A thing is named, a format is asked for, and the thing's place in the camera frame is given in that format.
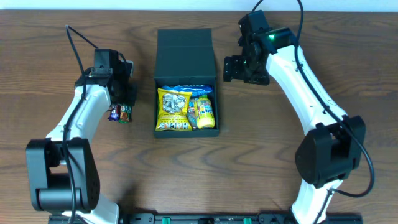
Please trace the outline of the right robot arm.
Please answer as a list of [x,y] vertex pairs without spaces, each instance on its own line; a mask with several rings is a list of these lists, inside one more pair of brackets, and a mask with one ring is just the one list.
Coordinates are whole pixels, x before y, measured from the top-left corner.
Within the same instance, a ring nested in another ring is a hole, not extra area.
[[286,215],[261,223],[362,223],[360,215],[327,215],[335,190],[359,166],[365,125],[349,117],[328,95],[309,67],[296,36],[287,27],[271,28],[262,10],[239,20],[241,55],[224,59],[223,79],[268,85],[273,78],[293,106],[304,131],[295,153],[302,178],[297,199]]

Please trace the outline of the yellow Hacks candy bag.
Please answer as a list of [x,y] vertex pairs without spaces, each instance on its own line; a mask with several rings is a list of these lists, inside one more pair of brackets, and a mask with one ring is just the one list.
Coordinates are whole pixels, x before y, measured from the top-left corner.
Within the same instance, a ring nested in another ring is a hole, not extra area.
[[191,131],[193,128],[187,118],[187,110],[191,92],[157,90],[159,111],[155,130],[159,131]]

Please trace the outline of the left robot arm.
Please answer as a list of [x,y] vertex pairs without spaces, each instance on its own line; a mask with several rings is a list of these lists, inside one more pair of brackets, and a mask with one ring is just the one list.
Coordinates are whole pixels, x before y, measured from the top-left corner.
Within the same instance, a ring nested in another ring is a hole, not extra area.
[[94,65],[75,82],[74,97],[57,126],[29,141],[25,156],[30,199],[52,223],[118,223],[119,206],[100,192],[90,144],[111,105],[133,105],[134,63],[112,49],[95,49]]

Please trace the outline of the blue Oreo cookie pack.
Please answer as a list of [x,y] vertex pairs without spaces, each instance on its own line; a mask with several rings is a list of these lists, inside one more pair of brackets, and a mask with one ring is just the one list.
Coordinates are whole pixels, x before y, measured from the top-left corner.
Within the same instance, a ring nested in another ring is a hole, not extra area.
[[208,95],[213,91],[210,85],[174,85],[174,86],[162,86],[162,89],[172,90],[172,91],[182,91],[191,92],[192,98],[197,98],[199,96]]

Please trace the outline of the red green chocolate bar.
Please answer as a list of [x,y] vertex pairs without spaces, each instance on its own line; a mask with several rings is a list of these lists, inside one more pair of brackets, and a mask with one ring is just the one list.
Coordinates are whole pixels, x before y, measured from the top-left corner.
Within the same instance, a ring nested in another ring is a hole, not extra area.
[[130,123],[131,122],[132,106],[120,105],[119,122]]

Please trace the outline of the dark green gift box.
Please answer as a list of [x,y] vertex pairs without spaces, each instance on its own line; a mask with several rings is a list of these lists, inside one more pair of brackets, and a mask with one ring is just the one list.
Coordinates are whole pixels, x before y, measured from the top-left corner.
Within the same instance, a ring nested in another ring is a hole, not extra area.
[[217,69],[211,29],[159,29],[155,89],[176,85],[210,85],[215,127],[193,131],[154,131],[156,138],[217,137],[219,129]]

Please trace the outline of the purple Dairy Milk bar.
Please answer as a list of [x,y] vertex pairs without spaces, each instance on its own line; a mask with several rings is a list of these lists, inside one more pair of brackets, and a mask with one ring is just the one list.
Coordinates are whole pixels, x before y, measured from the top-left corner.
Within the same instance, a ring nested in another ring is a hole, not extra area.
[[110,112],[108,116],[109,121],[119,121],[120,120],[120,109],[121,105],[111,105],[110,109],[108,110]]

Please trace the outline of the yellow Mentos bottle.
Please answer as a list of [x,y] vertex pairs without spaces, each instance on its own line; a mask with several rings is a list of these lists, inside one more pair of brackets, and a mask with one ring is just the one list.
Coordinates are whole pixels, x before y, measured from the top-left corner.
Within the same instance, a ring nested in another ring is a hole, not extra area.
[[199,129],[211,129],[215,127],[215,117],[211,101],[206,95],[196,99],[197,126]]

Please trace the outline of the Haribo gummy bag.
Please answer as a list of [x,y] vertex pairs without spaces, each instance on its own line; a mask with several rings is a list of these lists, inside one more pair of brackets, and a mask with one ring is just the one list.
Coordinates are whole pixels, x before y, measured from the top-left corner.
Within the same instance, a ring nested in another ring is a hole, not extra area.
[[197,99],[191,98],[187,108],[187,119],[192,127],[192,129],[198,129],[197,125]]

